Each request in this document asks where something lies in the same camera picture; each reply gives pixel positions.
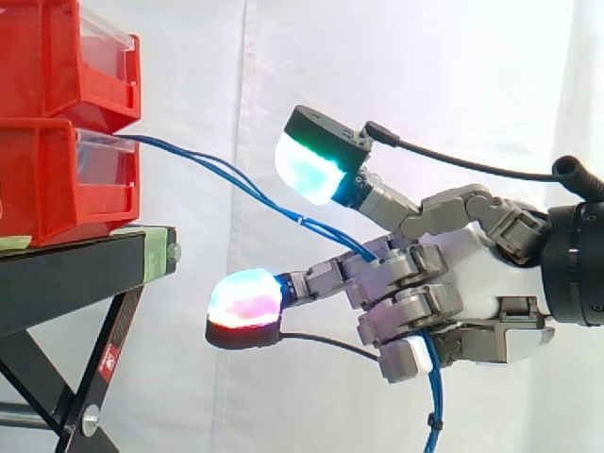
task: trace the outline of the silver bolt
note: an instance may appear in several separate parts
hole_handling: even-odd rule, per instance
[[[182,257],[182,249],[178,243],[168,245],[168,260],[171,262],[179,262]]]
[[[82,415],[82,433],[86,437],[92,437],[98,427],[101,425],[101,410],[98,406],[92,404],[84,411]]]

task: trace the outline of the white backdrop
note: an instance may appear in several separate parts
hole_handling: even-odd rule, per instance
[[[282,204],[380,234],[337,206],[313,208],[278,178],[273,151],[295,104],[350,126],[373,119],[466,159],[548,171],[575,153],[604,174],[604,9],[597,0],[94,0],[143,41],[143,120],[157,135],[235,162]],[[373,171],[412,199],[471,182],[553,206],[574,199],[377,147]],[[267,211],[189,162],[145,148],[143,218],[175,225],[177,273],[145,289],[103,410],[124,453],[347,452],[423,448],[426,379],[388,385],[371,363],[316,344],[217,351],[203,338],[213,286],[263,266],[305,268],[340,247]],[[34,334],[74,385],[107,303]],[[287,312],[284,329],[358,343],[339,297]],[[67,335],[77,338],[73,344]],[[560,328],[508,367],[445,370],[439,452],[601,451],[599,329]],[[4,399],[18,400],[6,386]],[[47,433],[0,429],[0,451],[52,451]]]

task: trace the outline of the metal table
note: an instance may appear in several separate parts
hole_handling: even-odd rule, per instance
[[[176,270],[167,226],[129,226],[102,239],[0,252],[0,372],[28,405],[0,403],[0,426],[43,428],[57,453],[116,453],[99,415],[143,286]],[[113,297],[79,388],[27,329]]]

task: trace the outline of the red storage bin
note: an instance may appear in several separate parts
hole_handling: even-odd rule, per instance
[[[139,146],[64,119],[0,120],[0,237],[101,237],[139,217]]]
[[[76,0],[0,0],[0,118],[112,134],[141,118],[140,45]]]

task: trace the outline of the blue wire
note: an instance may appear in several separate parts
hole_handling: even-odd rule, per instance
[[[432,371],[428,374],[428,379],[430,382],[430,389],[432,391],[432,400],[434,404],[434,413],[433,420],[435,423],[443,422],[443,379],[441,376],[441,365],[438,359],[438,354],[436,353],[436,348],[434,347],[434,342],[432,341],[432,337],[426,330],[421,331],[421,335],[426,342],[426,347],[428,348],[428,354],[430,355],[430,360],[432,361]],[[441,431],[439,429],[435,429],[434,427],[430,428],[430,434],[428,435],[428,440],[426,441],[426,446],[424,447],[424,453],[433,453],[436,449],[436,444],[438,443],[438,438]]]
[[[208,170],[212,171],[217,176],[226,179],[228,182],[235,185],[251,197],[260,201],[263,205],[279,212],[290,220],[297,222],[302,227],[305,227],[310,231],[317,233],[335,243],[339,243],[345,247],[350,248],[353,252],[361,255],[366,261],[372,261],[378,258],[373,252],[371,252],[361,243],[348,236],[346,233],[339,230],[338,228],[321,223],[310,217],[305,217],[302,214],[299,214],[292,210],[282,208],[271,198],[269,198],[244,172],[242,172],[235,165],[230,162],[227,162],[226,160],[217,158],[210,154],[189,151],[184,148],[175,146],[171,143],[165,142],[163,140],[156,139],[153,137],[147,137],[144,135],[118,135],[117,137],[121,137],[127,140],[133,140],[140,143],[150,144],[152,146],[156,146],[157,148],[168,151],[169,153],[180,156],[184,159],[191,160],[197,163],[198,165],[201,165],[207,168]],[[220,163],[221,165],[224,165],[234,174],[239,176],[243,180],[243,182],[247,183],[247,186],[243,184],[243,182],[238,178],[225,172],[220,167],[209,163],[207,160],[215,161]],[[438,355],[436,353],[436,348],[434,347],[434,342],[432,341],[432,338],[430,337],[429,333],[425,330],[422,330],[421,335],[424,338],[424,341],[426,342],[428,353],[430,355],[430,360],[432,361],[432,371],[428,374],[428,379],[430,383],[430,389],[432,391],[432,399],[434,404],[433,417],[436,423],[440,423],[443,421],[443,382],[441,378],[440,363]],[[428,440],[426,442],[426,446],[424,447],[424,453],[434,452],[436,444],[438,443],[439,434],[440,430],[431,428]]]
[[[252,181],[244,172],[242,172],[239,168],[237,168],[235,165],[233,165],[232,163],[217,158],[211,154],[205,154],[205,153],[199,153],[196,151],[191,151],[188,149],[184,149],[184,148],[180,148],[179,146],[175,146],[171,143],[168,143],[164,140],[161,139],[156,139],[154,137],[147,137],[147,136],[142,136],[142,135],[131,135],[131,136],[127,136],[127,135],[122,135],[120,136],[122,138],[128,138],[130,140],[136,140],[142,143],[147,143],[147,144],[152,144],[155,145],[157,147],[160,147],[162,149],[167,149],[167,148],[171,148],[171,149],[175,149],[178,150],[180,152],[184,152],[184,153],[189,153],[193,156],[202,158],[202,159],[207,159],[207,160],[213,160],[216,162],[219,162],[222,165],[225,165],[226,168],[228,168],[229,170],[231,170],[233,173],[237,174],[241,179],[243,179],[259,196],[261,196],[262,198],[264,198],[266,201],[270,202],[272,205],[277,205],[275,202],[273,202],[265,193],[262,192],[262,190],[254,183],[254,181]],[[289,217],[294,219],[297,219],[299,217],[301,217],[300,214],[296,213],[296,212],[292,212],[290,210],[286,210],[285,208],[282,207],[278,207],[279,211],[281,211],[281,213],[283,212],[288,212],[289,213]],[[307,218],[306,220],[308,220],[308,222],[310,224],[315,224],[317,226],[319,226],[322,229],[325,230],[329,230],[331,232],[333,232],[334,234],[338,235],[339,237],[343,237],[345,238],[347,241],[353,243],[358,249],[363,249],[365,248],[361,243],[357,242],[355,239],[351,238],[350,236],[348,236],[346,233],[344,233],[343,231],[340,231],[336,228],[334,228],[333,226],[329,226],[326,224],[323,224],[321,222],[318,222],[312,218]]]
[[[305,227],[305,228],[309,229],[310,231],[323,236],[324,238],[330,239],[331,241],[333,241],[335,243],[339,243],[345,247],[350,248],[352,251],[354,251],[355,253],[358,253],[367,261],[376,260],[378,258],[374,253],[372,253],[370,250],[365,248],[361,243],[355,241],[353,238],[351,238],[350,236],[345,234],[343,231],[341,231],[333,226],[329,226],[329,225],[323,224],[321,222],[318,222],[310,217],[305,217],[297,212],[293,212],[291,210],[286,210],[286,209],[282,208],[277,203],[275,203],[273,200],[271,200],[266,194],[264,194],[260,190],[260,188],[256,184],[254,184],[254,182],[248,176],[246,176],[241,170],[239,170],[237,167],[235,167],[230,162],[227,162],[225,160],[216,158],[215,156],[208,155],[208,154],[202,154],[202,153],[193,154],[191,151],[188,151],[186,149],[180,148],[180,147],[172,145],[168,142],[165,142],[165,141],[162,141],[159,139],[155,139],[152,137],[146,137],[143,135],[119,135],[118,137],[121,137],[121,138],[127,139],[127,140],[134,140],[137,142],[150,144],[150,145],[156,146],[158,148],[161,148],[165,151],[168,151],[172,154],[180,156],[184,159],[192,160],[192,161],[196,162],[197,164],[211,170],[216,175],[221,176],[222,178],[226,179],[231,184],[237,186],[239,189],[241,189],[245,193],[249,194],[253,198],[260,201],[263,205],[265,205],[273,210],[276,210],[277,212],[281,213],[282,215],[289,218],[290,220],[299,223],[302,227]],[[214,161],[221,163],[222,165],[225,165],[226,168],[230,169],[231,171],[236,173],[239,177],[241,177],[248,184],[249,187],[245,186],[239,179],[237,179],[233,175],[230,175],[229,173],[225,172],[223,169],[217,167],[216,165],[203,161],[203,159],[214,160]]]

